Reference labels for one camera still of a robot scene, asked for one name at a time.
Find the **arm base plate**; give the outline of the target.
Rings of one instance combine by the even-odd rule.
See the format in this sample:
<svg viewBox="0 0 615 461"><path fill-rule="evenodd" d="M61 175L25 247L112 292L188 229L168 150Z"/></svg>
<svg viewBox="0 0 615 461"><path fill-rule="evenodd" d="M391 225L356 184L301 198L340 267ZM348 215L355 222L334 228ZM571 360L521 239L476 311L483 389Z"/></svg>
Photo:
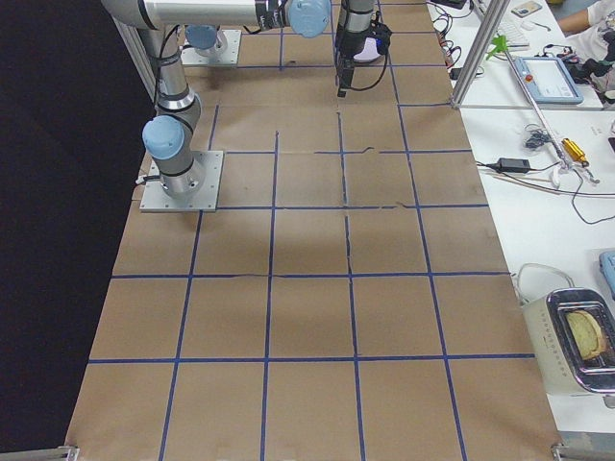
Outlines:
<svg viewBox="0 0 615 461"><path fill-rule="evenodd" d="M177 177L165 176L152 161L144 183L140 210L143 212L215 212L218 205L223 151L192 151L191 168Z"/></svg>
<svg viewBox="0 0 615 461"><path fill-rule="evenodd" d="M241 32L213 26L188 26L184 30L182 63L185 67L236 67Z"/></svg>

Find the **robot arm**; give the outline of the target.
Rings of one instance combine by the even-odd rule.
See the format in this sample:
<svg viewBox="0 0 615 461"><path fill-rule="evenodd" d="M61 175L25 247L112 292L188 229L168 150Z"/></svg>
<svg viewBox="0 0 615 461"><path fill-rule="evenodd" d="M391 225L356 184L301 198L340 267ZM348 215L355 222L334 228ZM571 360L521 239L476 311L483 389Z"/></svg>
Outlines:
<svg viewBox="0 0 615 461"><path fill-rule="evenodd" d="M228 41L217 26L188 25L185 28L187 43L202 56L216 56L228 49Z"/></svg>
<svg viewBox="0 0 615 461"><path fill-rule="evenodd" d="M325 31L332 9L330 1L105 1L103 6L114 19L136 28L155 74L156 116L142 137L159 169L161 189L172 198L192 195L206 176L190 151L201 102L185 77L177 28L289 27L312 38Z"/></svg>

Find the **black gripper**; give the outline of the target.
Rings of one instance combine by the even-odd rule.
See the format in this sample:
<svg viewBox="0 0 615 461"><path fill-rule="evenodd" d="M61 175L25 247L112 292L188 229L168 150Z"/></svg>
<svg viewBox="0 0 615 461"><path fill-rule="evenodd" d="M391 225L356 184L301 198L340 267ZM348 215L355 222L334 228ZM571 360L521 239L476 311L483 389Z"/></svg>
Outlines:
<svg viewBox="0 0 615 461"><path fill-rule="evenodd" d="M342 55L336 55L335 71L337 79L337 96L339 98L345 98L346 92L352 89L352 82L355 72L354 59L345 58Z"/></svg>

